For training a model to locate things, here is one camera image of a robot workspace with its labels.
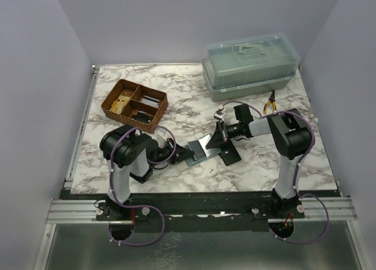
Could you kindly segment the green card holder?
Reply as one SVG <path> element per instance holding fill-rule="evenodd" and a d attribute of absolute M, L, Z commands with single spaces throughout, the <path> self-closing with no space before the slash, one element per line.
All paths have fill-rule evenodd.
<path fill-rule="evenodd" d="M 184 146 L 184 148 L 194 152 L 193 156 L 189 156 L 185 160 L 189 167 L 198 165 L 221 153 L 220 148 L 206 148 L 206 145 L 208 144 L 211 137 L 212 134 L 207 134 L 200 139 L 188 142 L 188 144 Z"/>

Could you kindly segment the grey credit card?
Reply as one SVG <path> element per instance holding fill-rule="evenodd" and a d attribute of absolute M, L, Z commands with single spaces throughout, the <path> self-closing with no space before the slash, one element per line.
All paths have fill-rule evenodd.
<path fill-rule="evenodd" d="M 200 160 L 206 157 L 206 153 L 198 140 L 188 142 L 188 146 L 189 149 L 194 152 L 193 158 L 195 160 Z"/>

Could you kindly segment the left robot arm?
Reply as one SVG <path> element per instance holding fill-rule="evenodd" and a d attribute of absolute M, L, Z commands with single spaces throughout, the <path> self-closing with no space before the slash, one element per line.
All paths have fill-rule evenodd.
<path fill-rule="evenodd" d="M 130 196 L 130 178 L 141 184 L 149 180 L 156 166 L 178 164 L 190 157 L 194 151 L 176 143 L 174 137 L 168 138 L 160 146 L 140 128 L 123 125 L 108 132 L 100 141 L 100 150 L 109 168 L 108 198 L 113 201 L 110 213 L 118 220 L 130 214 L 126 202 Z"/>

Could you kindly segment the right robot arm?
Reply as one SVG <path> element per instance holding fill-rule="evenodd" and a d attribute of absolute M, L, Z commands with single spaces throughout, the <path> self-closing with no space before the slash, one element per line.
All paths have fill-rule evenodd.
<path fill-rule="evenodd" d="M 277 218 L 284 218 L 297 206 L 298 180 L 301 163 L 315 144 L 315 135 L 310 123 L 297 109 L 278 111 L 254 120 L 250 107 L 241 103 L 234 107 L 238 123 L 228 125 L 224 121 L 224 109 L 218 109 L 214 134 L 206 144 L 207 149 L 218 148 L 226 165 L 241 160 L 232 139 L 243 136 L 254 138 L 271 135 L 280 154 L 280 169 L 277 183 L 271 193 L 270 211 Z"/>

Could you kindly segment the black card holder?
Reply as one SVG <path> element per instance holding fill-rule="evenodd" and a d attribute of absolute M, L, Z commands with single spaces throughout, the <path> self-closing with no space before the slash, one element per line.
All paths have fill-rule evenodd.
<path fill-rule="evenodd" d="M 219 153 L 219 155 L 223 160 L 225 166 L 229 166 L 241 161 L 241 156 L 237 152 L 237 149 L 232 141 L 226 142 L 220 149 L 221 153 Z"/>

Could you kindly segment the translucent green storage box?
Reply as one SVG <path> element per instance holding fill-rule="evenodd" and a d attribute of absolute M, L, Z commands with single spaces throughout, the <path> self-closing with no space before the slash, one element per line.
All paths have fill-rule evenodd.
<path fill-rule="evenodd" d="M 212 101 L 283 89 L 295 76 L 300 55 L 284 34 L 206 46 L 204 80 Z"/>

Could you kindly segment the woven brown basket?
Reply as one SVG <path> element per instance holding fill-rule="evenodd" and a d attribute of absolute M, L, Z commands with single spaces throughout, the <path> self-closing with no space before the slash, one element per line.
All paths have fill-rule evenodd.
<path fill-rule="evenodd" d="M 168 105 L 167 93 L 120 79 L 100 107 L 106 117 L 152 133 Z"/>

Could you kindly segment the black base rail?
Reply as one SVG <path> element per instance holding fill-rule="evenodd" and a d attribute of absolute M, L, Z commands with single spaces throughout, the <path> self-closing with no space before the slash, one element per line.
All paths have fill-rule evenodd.
<path fill-rule="evenodd" d="M 271 192 L 133 194 L 124 207 L 105 195 L 63 194 L 51 204 L 48 222 L 97 224 L 123 236 L 159 232 L 267 232 L 304 221 L 340 221 L 351 216 L 350 198 L 313 191 L 279 205 Z"/>

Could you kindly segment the yellow handled pliers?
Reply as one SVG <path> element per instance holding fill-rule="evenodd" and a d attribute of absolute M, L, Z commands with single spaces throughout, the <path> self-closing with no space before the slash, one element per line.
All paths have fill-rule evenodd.
<path fill-rule="evenodd" d="M 275 90 L 273 90 L 267 100 L 267 102 L 264 105 L 263 114 L 267 114 L 267 110 L 269 107 L 272 109 L 272 113 L 275 113 L 277 111 L 277 105 L 276 105 L 276 99 L 275 99 Z"/>

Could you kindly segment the aluminium frame rail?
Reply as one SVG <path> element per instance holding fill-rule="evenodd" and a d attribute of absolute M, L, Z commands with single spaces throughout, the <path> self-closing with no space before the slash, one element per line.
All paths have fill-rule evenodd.
<path fill-rule="evenodd" d="M 64 180 L 64 184 L 63 184 L 64 189 L 71 190 L 71 187 L 72 187 L 72 184 L 73 184 L 73 179 L 74 179 L 75 171 L 76 171 L 76 165 L 77 165 L 77 161 L 78 161 L 77 158 L 79 157 L 80 148 L 81 148 L 82 140 L 83 140 L 83 135 L 85 133 L 85 128 L 86 128 L 86 121 L 88 120 L 90 105 L 91 105 L 91 102 L 92 102 L 93 93 L 95 91 L 96 82 L 98 80 L 99 70 L 100 70 L 99 65 L 93 65 L 93 73 L 92 73 L 92 79 L 91 79 L 91 82 L 90 82 L 89 93 L 88 93 L 88 96 L 87 96 L 87 99 L 86 99 L 86 102 L 85 102 L 85 106 L 84 106 L 84 109 L 83 109 L 83 114 L 82 114 L 82 118 L 81 118 L 81 121 L 80 121 L 79 130 L 78 130 L 78 134 L 77 134 L 77 137 L 76 137 L 72 157 L 70 159 L 68 171 L 67 171 L 66 176 L 65 176 L 65 180 Z"/>

